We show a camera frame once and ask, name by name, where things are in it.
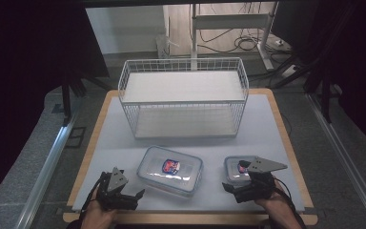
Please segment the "wire basket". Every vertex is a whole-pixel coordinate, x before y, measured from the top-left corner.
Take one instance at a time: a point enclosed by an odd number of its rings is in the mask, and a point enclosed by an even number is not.
[[[240,58],[128,60],[118,83],[136,138],[236,136],[248,90]]]

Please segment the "white wall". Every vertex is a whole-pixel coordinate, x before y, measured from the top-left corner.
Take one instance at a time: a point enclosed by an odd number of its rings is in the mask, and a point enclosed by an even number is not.
[[[86,9],[103,54],[155,52],[165,34],[162,6]]]

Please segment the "colorful label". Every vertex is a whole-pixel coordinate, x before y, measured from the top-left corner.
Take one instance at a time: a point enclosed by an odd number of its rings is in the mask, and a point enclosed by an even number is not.
[[[248,173],[248,168],[242,167],[239,163],[237,163],[237,172],[239,172],[239,174]]]
[[[175,175],[179,172],[180,163],[176,160],[167,159],[163,163],[162,172],[169,175]]]

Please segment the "black cable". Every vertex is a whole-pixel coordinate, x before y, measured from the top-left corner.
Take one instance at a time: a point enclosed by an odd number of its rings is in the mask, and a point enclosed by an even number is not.
[[[287,121],[288,125],[289,125],[289,128],[290,128],[290,131],[288,132],[288,136],[291,136],[291,133],[293,132],[293,126],[291,125],[291,122],[288,120],[287,116],[284,115],[283,113],[280,113],[281,116],[284,117],[284,119]]]
[[[286,202],[289,205],[290,209],[293,211],[293,215],[294,215],[296,221],[298,222],[299,226],[301,226],[302,229],[306,229],[307,226],[305,225],[305,222],[302,219],[302,217],[296,211],[293,201],[283,191],[281,191],[280,189],[278,189],[276,187],[274,188],[274,192],[278,193],[279,195],[281,195],[286,200]]]
[[[274,178],[274,179],[277,180],[278,182],[280,182],[282,185],[284,185],[284,187],[287,189],[287,193],[288,193],[289,198],[292,199],[290,190],[288,189],[287,185],[279,178]]]

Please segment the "plastic container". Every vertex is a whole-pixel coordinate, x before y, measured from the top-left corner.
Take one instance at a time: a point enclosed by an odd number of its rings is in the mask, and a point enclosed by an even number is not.
[[[203,161],[158,146],[148,148],[137,175],[158,189],[189,198],[201,178]]]
[[[251,182],[248,171],[239,165],[239,160],[251,161],[256,156],[228,156],[225,158],[224,166],[228,183],[232,185],[245,185]]]

